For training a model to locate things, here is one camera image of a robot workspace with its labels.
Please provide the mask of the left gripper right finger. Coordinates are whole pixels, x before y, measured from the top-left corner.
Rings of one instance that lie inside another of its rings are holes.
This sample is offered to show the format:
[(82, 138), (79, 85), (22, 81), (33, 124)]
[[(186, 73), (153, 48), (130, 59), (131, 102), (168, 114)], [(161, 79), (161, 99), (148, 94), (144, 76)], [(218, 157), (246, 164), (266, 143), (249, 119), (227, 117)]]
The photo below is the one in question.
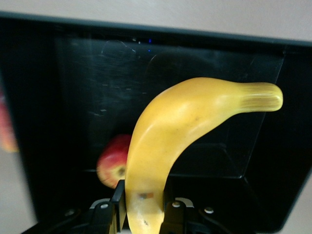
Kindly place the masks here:
[(184, 197), (176, 197), (166, 204), (160, 234), (186, 234), (187, 209), (194, 208), (193, 202)]

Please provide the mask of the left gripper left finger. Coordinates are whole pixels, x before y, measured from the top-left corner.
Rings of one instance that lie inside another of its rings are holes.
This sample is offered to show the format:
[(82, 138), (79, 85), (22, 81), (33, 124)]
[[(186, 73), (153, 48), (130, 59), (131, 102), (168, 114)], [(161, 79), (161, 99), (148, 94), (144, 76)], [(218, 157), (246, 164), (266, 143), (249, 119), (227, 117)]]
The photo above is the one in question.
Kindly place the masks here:
[(126, 218), (125, 181), (120, 180), (110, 199), (95, 201), (89, 223), (90, 234), (119, 234)]

